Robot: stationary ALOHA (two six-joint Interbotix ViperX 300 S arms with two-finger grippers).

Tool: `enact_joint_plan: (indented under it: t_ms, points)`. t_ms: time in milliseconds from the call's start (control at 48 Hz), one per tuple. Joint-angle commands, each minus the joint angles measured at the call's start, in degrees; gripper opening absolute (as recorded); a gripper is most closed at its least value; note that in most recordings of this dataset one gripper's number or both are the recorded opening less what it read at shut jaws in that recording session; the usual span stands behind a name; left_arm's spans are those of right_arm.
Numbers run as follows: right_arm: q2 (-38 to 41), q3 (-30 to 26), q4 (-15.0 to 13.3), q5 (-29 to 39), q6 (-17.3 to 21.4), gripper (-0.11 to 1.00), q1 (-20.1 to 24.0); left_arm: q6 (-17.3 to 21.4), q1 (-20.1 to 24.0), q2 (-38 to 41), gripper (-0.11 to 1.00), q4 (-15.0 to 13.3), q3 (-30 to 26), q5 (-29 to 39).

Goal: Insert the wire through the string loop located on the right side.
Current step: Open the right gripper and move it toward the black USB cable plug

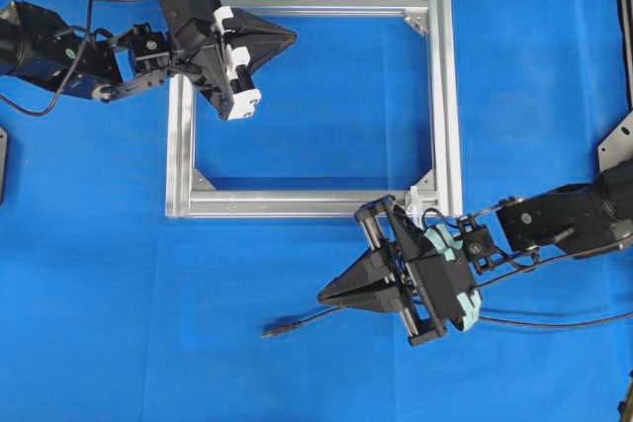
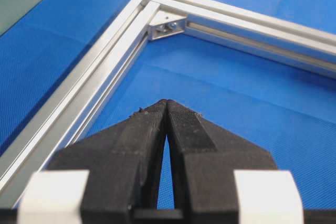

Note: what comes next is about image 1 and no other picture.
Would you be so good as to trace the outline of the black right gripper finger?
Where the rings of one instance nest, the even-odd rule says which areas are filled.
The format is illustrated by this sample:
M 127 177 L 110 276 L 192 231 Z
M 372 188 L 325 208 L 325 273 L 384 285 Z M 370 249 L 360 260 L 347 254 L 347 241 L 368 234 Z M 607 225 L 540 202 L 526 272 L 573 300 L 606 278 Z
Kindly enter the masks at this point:
M 368 248 L 349 268 L 317 294 L 317 301 L 320 302 L 322 291 L 329 295 L 359 289 L 379 281 L 394 282 L 390 279 L 394 271 L 395 260 L 392 246 L 375 250 Z
M 320 302 L 373 312 L 401 312 L 410 307 L 410 296 L 402 286 L 394 282 L 379 281 L 359 289 L 329 295 L 322 291 Z

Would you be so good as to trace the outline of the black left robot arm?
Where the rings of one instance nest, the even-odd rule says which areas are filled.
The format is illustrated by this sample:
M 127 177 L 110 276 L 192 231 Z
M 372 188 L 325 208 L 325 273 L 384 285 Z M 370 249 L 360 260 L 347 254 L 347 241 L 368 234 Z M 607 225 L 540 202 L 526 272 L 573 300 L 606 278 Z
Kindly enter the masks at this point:
M 1 73 L 62 95 L 110 103 L 182 75 L 224 121 L 251 117 L 253 75 L 295 32 L 222 0 L 157 0 L 166 32 L 150 24 L 115 35 L 71 26 L 55 12 L 12 1 L 1 11 Z

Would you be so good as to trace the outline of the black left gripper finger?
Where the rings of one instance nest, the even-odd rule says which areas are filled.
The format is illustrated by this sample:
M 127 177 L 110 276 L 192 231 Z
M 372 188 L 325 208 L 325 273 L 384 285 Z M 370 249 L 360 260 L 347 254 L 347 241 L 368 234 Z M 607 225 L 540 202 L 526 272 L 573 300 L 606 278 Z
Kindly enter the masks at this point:
M 248 89 L 254 89 L 255 86 L 252 80 L 254 72 L 266 62 L 294 45 L 295 42 L 295 40 L 248 42 L 246 47 L 250 60 L 246 66 L 245 86 Z
M 298 38 L 296 32 L 264 20 L 245 10 L 232 8 L 232 34 L 249 44 L 275 46 L 279 49 L 294 44 Z

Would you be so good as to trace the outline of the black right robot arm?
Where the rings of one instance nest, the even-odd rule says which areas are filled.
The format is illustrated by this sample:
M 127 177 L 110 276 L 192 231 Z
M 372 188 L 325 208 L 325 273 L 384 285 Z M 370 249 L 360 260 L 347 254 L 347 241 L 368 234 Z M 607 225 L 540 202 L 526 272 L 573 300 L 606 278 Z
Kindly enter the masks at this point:
M 505 263 L 515 272 L 541 264 L 541 248 L 584 259 L 632 244 L 632 165 L 622 162 L 589 184 L 571 184 L 530 199 L 510 198 L 493 209 L 510 246 L 468 214 L 456 223 L 414 222 L 386 195 L 355 214 L 368 249 L 318 294 L 321 304 L 397 313 L 412 346 L 441 338 L 446 326 L 471 329 L 480 318 L 475 277 Z

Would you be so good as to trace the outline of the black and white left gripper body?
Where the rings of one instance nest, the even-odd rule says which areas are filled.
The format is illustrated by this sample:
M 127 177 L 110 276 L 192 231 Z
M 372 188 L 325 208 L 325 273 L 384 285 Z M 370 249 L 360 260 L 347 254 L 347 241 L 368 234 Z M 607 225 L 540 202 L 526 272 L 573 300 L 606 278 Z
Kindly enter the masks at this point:
M 221 0 L 158 0 L 174 45 L 173 64 L 225 121 L 251 118 L 260 90 L 247 66 L 246 45 L 232 45 L 224 25 L 237 11 Z

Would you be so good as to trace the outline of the black and teal right gripper body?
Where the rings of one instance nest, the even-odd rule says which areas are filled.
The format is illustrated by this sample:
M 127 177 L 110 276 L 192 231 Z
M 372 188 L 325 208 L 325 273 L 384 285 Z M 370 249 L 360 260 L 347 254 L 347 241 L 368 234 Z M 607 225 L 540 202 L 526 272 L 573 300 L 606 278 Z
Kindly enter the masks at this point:
M 391 196 L 363 205 L 355 218 L 372 250 L 393 247 L 390 279 L 410 296 L 410 307 L 396 312 L 410 345 L 443 338 L 447 324 L 465 332 L 478 322 L 483 297 L 462 245 L 445 225 L 418 228 Z

